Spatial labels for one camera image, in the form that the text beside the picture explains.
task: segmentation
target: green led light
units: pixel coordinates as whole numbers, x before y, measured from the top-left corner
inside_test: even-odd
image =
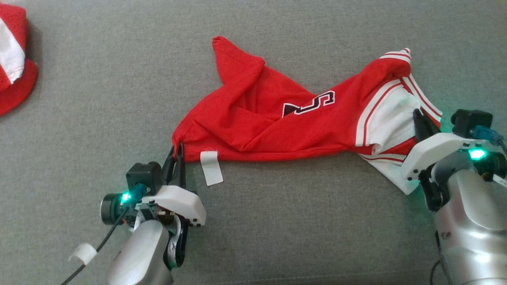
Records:
[[[473,160],[479,160],[486,156],[486,152],[479,149],[469,150],[468,153],[470,154],[470,158],[472,158]]]
[[[130,195],[130,193],[128,193],[128,192],[123,193],[123,195],[122,195],[122,203],[127,202],[127,200],[130,199],[130,198],[132,198],[132,195]]]

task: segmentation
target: gray fabric surface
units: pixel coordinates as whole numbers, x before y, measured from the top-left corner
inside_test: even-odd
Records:
[[[507,133],[502,1],[24,5],[40,75],[0,117],[1,284],[60,284],[78,266],[67,261],[76,246],[100,243],[103,196],[126,188],[135,162],[162,162],[179,121],[221,85],[219,34],[317,94],[409,47],[447,130],[465,108],[492,112]],[[225,182],[207,187],[200,166],[188,166],[208,222],[190,231],[177,284],[428,283],[437,249],[421,191],[405,196],[350,153],[221,167]],[[105,284],[128,237],[119,228],[73,284]]]

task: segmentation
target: care label on jersey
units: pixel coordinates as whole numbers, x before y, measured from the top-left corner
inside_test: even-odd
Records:
[[[218,156],[218,152],[201,152],[201,166],[208,186],[224,181]]]
[[[507,181],[496,174],[493,175],[493,181],[507,188]]]
[[[89,243],[81,243],[74,253],[68,258],[69,260],[75,256],[87,265],[97,255],[95,248]]]

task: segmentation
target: red and white cloth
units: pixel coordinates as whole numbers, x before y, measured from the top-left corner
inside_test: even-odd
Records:
[[[0,3],[0,116],[21,104],[37,80],[37,65],[25,58],[25,9]]]
[[[202,99],[176,128],[186,161],[203,151],[219,160],[292,160],[353,151],[406,194],[416,182],[400,165],[415,145],[413,110],[440,126],[440,112],[411,74],[409,49],[388,52],[324,93],[312,94],[224,37],[213,39],[224,85]]]

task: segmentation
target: basketball jersey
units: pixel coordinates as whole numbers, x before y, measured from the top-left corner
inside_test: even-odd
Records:
[[[415,145],[413,110],[440,127],[442,113],[411,74],[409,49],[388,52],[360,73],[313,94],[224,37],[213,39],[223,86],[203,98],[172,141],[185,160],[280,161],[356,152],[406,194],[417,184],[399,171]]]

